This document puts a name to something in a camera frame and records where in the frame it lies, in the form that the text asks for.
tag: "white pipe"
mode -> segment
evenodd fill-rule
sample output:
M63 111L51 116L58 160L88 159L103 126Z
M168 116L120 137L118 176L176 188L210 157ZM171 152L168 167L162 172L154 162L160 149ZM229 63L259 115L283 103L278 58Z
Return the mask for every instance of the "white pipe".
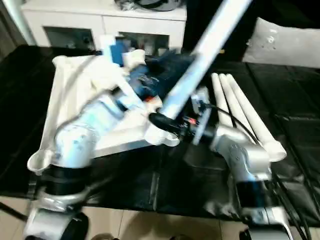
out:
M36 45L34 36L32 35L30 28L22 14L21 5L24 3L23 0L2 0L6 7L6 10L10 14L16 27L22 34L28 45Z
M277 162L287 156L286 150L283 148L279 141L276 141L264 122L259 117L258 113L247 99L244 92L241 90L236 80L231 74L226 76L231 89L236 96L246 118L254 129L254 132L261 142L264 149L268 152L271 162Z
M224 0L221 3L193 51L196 54L195 60L169 92L159 113L176 119L251 2L252 0ZM165 141L166 135L168 134L164 130L151 124L146 130L145 139L158 145Z
M225 110L226 112L229 112L227 101L225 98L224 91L222 90L221 83L219 80L219 75L217 73L213 73L211 75L212 78L212 85L213 85L213 91L215 96L215 102L217 107L221 108L222 110ZM232 120L231 117L227 114L224 114L223 112L218 111L218 117L219 122L223 125L227 125L232 127Z
M245 113L243 112L234 92L232 91L230 85L229 85L229 81L226 77L226 75L224 74L220 74L220 83L226 98L226 101L229 104L230 107L230 111L232 113L232 115L237 118L253 135L254 135L254 131L252 130ZM255 143L255 141L250 137L250 135L247 133L247 131L240 126L237 122L235 123L236 127L238 129L240 129L241 131L243 131L246 135L249 136L250 140Z

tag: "white pole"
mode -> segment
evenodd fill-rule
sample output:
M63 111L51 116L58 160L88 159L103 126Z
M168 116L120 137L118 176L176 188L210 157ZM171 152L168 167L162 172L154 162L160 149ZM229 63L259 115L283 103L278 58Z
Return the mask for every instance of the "white pole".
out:
M221 3L193 51L195 60L166 96L161 114L175 119L181 112L251 1L224 0Z
M221 108L222 110L225 110L226 112L229 112L227 101L225 98L224 91L222 90L221 83L219 80L219 75L217 73L213 73L211 75L212 78L212 85L213 85L213 92L215 96L215 102L217 107ZM232 120L231 117L227 114L224 114L223 112L218 111L218 117L219 122L223 125L227 125L232 127Z
M261 142L264 149L268 152L271 158L270 161L277 162L284 159L287 156L286 150L269 132L268 128L261 120L254 107L251 105L234 77L231 74L228 74L226 78L257 138Z
M245 113L242 111L242 108L241 108L234 92L232 91L232 89L230 87L229 81L228 81L226 75L220 74L219 77L220 77L220 83L221 83L226 101L229 104L230 111L231 111L232 115L235 118L237 118L254 135L254 131L252 130L252 128L246 118ZM240 129L246 135L248 135L250 140L253 143L255 143L255 141L250 137L250 135L247 133L247 131L242 126L240 126L237 122L235 124L238 129Z

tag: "tile floor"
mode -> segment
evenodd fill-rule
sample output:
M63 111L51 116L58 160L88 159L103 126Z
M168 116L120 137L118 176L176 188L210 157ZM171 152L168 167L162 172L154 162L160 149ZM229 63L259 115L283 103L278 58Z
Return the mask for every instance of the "tile floor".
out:
M0 197L0 202L25 213L27 201ZM239 231L246 228L242 223L219 221L197 217L157 214L110 208L85 207L91 227L87 239L97 234L111 233L120 240L169 240L171 236L187 235L194 240L238 240ZM0 239L22 240L24 224L0 212ZM320 228L310 229L313 240L320 240ZM300 240L295 229L294 239Z

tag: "black table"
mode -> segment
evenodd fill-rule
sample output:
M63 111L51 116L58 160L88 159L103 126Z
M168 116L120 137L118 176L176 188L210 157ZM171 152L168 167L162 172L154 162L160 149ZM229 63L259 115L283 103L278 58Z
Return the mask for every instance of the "black table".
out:
M0 64L2 149L0 195L32 198L26 163L40 145L58 55L82 50L21 46ZM215 62L211 72L232 74L286 159L273 163L310 226L320 226L320 71ZM205 77L213 95L211 80ZM217 122L214 112L210 122ZM108 179L89 206L239 220L239 203L226 162L204 145L150 146L95 158L92 181Z

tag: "black wire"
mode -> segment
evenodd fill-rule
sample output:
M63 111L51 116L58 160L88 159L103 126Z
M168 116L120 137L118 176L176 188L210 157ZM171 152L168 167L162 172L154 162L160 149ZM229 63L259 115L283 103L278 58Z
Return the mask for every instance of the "black wire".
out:
M237 124L239 124L246 131L246 133L253 139L255 144L260 145L260 143L259 143L258 139L256 138L256 136L254 136L251 133L251 131L239 119L237 119L231 113L229 113L229 112L223 110L222 108L220 108L220 107L218 107L216 105L213 105L213 104L204 103L204 106L206 108L216 109L219 112L228 115L232 120L234 120ZM312 240L310 229L308 227L306 219L303 217L303 215L300 213L300 211L298 211L298 208L295 206L293 199L290 197L290 195L288 193L288 190L286 189L284 184L281 182L281 180L279 179L277 174L275 174L274 171L271 171L271 172L272 172L272 176L273 176L273 179L274 179L275 183L278 185L278 187L280 189L280 191L278 192L277 196L278 196L279 200L281 201L283 207L285 208L286 212L288 213L293 225L295 226L295 228L299 232L302 240ZM301 223L302 223L302 225L304 227L305 233L302 230L302 228L300 227L297 219L295 218L295 216L293 214L293 211L295 211L297 213L297 215L299 216L300 221L301 221Z
M253 139L254 143L257 145L260 145L258 139L256 138L255 135L252 134L252 132L235 116L233 116L231 113L223 110L222 108L213 105L213 104L205 104L206 108L212 108L212 109L217 109L219 112L228 115L232 120L234 120L237 124L239 124L245 131L246 133Z
M288 199L288 202L291 204L292 209L295 210L295 212L297 213L298 217L300 218L300 221L304 227L304 231L305 231L305 235L306 235L306 239L307 240L311 240L311 233L310 233L310 229L309 226L307 224L307 221L305 219L305 217L301 214L300 211L298 211L298 207L295 204L295 201L291 198L288 190L286 189L285 185L283 184L283 182L280 180L280 178L278 177L277 174L274 173L274 171L272 170L272 177L273 179L275 179L276 183L278 184L280 190L283 192L283 194L285 194L286 198Z

